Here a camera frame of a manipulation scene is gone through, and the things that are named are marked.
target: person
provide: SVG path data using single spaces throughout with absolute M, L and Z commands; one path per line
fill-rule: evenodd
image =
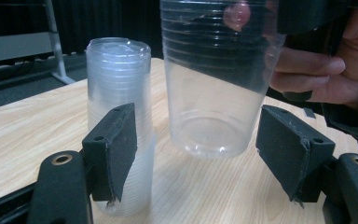
M 240 31 L 249 12 L 240 0 L 226 8 L 224 23 Z M 309 102 L 323 103 L 327 125 L 358 141 L 358 8 L 351 12 L 335 56 L 283 47 L 270 87 L 280 92 L 312 91 Z

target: black sleeve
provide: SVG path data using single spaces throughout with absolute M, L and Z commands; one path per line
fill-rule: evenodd
M 350 134 L 358 141 L 358 112 L 345 105 L 323 104 L 327 126 Z

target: metal leg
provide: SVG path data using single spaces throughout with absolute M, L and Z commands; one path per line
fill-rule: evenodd
M 60 42 L 60 36 L 57 29 L 57 23 L 54 17 L 54 9 L 51 0 L 45 0 L 45 8 L 48 14 L 48 28 L 50 30 L 50 42 L 51 48 L 54 52 L 55 60 L 57 62 L 57 71 L 51 74 L 59 81 L 69 85 L 75 81 L 66 75 L 65 64 L 62 57 L 62 48 Z

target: wooden table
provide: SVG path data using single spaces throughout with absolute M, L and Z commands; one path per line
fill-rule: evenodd
M 151 203 L 130 217 L 110 217 L 93 205 L 95 223 L 324 223 L 317 203 L 289 202 L 280 183 L 251 146 L 239 157 L 198 160 L 169 137 L 164 64 L 152 59 L 153 123 L 157 146 Z M 63 150 L 81 149 L 87 128 L 87 81 L 79 81 L 0 107 L 0 197 L 35 182 L 39 164 Z M 348 135 L 324 118 L 270 99 L 337 143 L 335 156 L 356 150 Z

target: plastic cup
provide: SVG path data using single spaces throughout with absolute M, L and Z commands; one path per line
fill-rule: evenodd
M 97 202 L 105 213 L 128 216 L 150 201 L 155 150 L 150 94 L 150 48 L 126 38 L 91 40 L 87 47 L 89 129 L 111 109 L 134 103 L 135 160 L 121 202 Z
M 238 2 L 160 1 L 171 139 L 196 157 L 248 147 L 284 40 L 278 1 L 242 1 L 249 20 L 235 31 L 224 12 Z

